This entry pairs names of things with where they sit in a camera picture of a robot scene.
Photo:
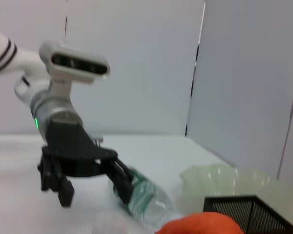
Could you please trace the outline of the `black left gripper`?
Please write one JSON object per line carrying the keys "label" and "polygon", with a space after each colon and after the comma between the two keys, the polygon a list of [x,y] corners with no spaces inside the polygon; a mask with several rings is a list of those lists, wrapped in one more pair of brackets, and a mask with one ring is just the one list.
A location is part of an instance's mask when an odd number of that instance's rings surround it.
{"label": "black left gripper", "polygon": [[134,189],[132,171],[118,159],[116,151],[97,146],[81,124],[53,120],[47,127],[45,139],[47,145],[42,152],[46,156],[41,157],[38,165],[41,190],[57,192],[62,207],[71,206],[75,192],[66,176],[106,174],[121,201],[130,202]]}

